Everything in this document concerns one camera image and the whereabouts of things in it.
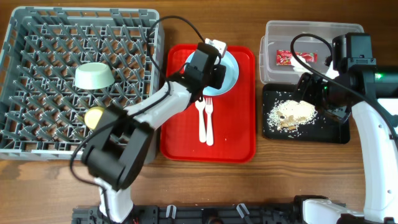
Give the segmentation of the green bowl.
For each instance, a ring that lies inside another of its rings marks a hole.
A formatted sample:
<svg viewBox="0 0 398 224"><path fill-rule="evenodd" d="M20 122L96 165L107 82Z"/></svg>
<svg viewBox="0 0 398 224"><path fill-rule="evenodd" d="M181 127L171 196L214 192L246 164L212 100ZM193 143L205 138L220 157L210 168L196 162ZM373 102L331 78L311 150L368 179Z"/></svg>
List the green bowl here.
<svg viewBox="0 0 398 224"><path fill-rule="evenodd" d="M90 62L75 70L75 86L84 90L97 90L115 82L110 67L105 63Z"/></svg>

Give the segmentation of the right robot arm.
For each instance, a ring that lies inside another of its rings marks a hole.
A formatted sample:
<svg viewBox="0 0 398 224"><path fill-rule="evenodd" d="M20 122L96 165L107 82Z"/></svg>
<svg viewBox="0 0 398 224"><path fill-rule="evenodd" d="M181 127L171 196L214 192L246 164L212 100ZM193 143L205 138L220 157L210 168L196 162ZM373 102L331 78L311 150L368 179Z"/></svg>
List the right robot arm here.
<svg viewBox="0 0 398 224"><path fill-rule="evenodd" d="M379 66L371 37L347 33L327 43L330 78L310 67L297 83L295 101L345 122L352 114L358 128L365 174L365 204L355 212L326 198L303 198L303 223L397 223L397 67Z"/></svg>

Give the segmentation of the red snack wrapper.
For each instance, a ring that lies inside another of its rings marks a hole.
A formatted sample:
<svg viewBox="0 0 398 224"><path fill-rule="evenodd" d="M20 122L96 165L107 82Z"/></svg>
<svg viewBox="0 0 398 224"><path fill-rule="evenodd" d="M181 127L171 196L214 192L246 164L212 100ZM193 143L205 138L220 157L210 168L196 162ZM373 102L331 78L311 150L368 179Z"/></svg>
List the red snack wrapper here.
<svg viewBox="0 0 398 224"><path fill-rule="evenodd" d="M315 63L318 60L318 54L308 52L296 52L297 56L302 57L306 62ZM276 51L276 65L291 65L293 55L289 50Z"/></svg>

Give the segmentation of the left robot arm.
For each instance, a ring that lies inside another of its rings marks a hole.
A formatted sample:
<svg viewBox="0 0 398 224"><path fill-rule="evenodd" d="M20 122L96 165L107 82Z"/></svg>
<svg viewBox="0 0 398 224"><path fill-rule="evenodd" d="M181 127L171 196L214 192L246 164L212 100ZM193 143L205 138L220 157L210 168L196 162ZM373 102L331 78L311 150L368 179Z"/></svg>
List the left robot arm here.
<svg viewBox="0 0 398 224"><path fill-rule="evenodd" d="M144 165L155 131L201 99L204 88L221 88L226 67L220 62L226 49L226 43L206 39L197 45L191 61L152 96L124 109L104 110L85 140L81 161L100 188L99 209L108 223L122 223L130 215L134 206L130 186Z"/></svg>

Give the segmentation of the white plastic fork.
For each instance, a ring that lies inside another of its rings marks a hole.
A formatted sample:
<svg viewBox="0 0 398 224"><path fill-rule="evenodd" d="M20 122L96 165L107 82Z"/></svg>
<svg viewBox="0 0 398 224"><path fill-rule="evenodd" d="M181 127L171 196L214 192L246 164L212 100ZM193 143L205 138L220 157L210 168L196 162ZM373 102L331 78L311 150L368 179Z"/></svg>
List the white plastic fork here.
<svg viewBox="0 0 398 224"><path fill-rule="evenodd" d="M213 113L213 101L211 98L205 99L205 112L206 112L206 144L212 146L214 144L213 135L213 124L212 124L212 113Z"/></svg>

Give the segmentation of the rice and food scraps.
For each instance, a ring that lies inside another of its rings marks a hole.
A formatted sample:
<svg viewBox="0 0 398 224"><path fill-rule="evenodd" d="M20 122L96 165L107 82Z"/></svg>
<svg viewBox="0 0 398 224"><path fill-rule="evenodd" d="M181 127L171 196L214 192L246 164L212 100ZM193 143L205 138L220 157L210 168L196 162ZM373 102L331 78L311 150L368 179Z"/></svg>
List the rice and food scraps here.
<svg viewBox="0 0 398 224"><path fill-rule="evenodd" d="M318 112L305 101L278 101L267 113L268 129L271 133L287 134L289 138L301 135L300 128L314 124Z"/></svg>

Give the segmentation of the light blue plate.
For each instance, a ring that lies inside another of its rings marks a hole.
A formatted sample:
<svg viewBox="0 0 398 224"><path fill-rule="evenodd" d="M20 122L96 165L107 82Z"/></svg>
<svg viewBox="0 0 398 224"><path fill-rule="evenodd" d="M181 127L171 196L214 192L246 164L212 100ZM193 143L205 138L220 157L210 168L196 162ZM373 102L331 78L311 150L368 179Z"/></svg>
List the light blue plate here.
<svg viewBox="0 0 398 224"><path fill-rule="evenodd" d="M196 49L193 53L191 53L186 59L185 63L189 63L191 66L192 60L194 60L193 65L198 65L197 61L205 57L205 53L199 53L199 56L194 56L200 52L200 50ZM219 58L216 57L215 60L212 60L214 65L217 65ZM230 91L236 84L239 77L239 66L236 59L232 56L231 53L226 51L224 57L221 59L220 65L226 67L224 80L220 89L213 88L211 86L207 86L203 89L203 95L205 96L218 96L227 93Z"/></svg>

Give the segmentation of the yellow plastic cup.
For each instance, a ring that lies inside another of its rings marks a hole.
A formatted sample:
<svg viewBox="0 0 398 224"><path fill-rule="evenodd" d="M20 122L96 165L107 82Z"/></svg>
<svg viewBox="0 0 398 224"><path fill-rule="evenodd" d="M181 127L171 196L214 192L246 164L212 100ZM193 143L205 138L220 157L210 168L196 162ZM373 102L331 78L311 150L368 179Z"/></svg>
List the yellow plastic cup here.
<svg viewBox="0 0 398 224"><path fill-rule="evenodd" d="M101 119L105 109L100 106L90 108L84 115L84 123L89 128L94 130Z"/></svg>

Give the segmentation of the white plastic spoon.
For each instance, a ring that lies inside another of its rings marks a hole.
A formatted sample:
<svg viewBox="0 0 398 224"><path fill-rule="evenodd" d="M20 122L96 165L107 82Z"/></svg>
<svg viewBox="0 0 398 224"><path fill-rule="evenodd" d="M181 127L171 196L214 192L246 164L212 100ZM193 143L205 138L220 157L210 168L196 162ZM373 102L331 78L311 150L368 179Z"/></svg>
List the white plastic spoon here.
<svg viewBox="0 0 398 224"><path fill-rule="evenodd" d="M206 142L206 128L205 128L205 120L203 111L205 109L205 100L202 99L201 101L197 100L195 102L195 107L198 110L198 118L199 118L199 141Z"/></svg>

